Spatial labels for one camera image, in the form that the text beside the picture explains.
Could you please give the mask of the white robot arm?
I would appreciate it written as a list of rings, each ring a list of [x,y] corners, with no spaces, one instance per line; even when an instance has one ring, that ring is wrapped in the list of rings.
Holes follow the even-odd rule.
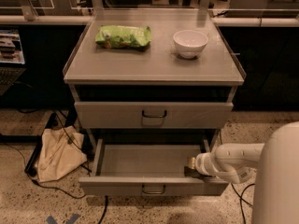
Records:
[[[275,130],[264,143],[225,143],[188,159],[189,176],[241,184],[256,170],[251,224],[299,224],[299,122]]]

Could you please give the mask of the yellowish white gripper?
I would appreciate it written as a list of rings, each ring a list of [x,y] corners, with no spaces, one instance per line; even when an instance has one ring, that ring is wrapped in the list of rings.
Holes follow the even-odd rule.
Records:
[[[184,166],[184,175],[189,177],[201,177],[202,175],[195,167],[195,157],[188,157],[187,164]]]

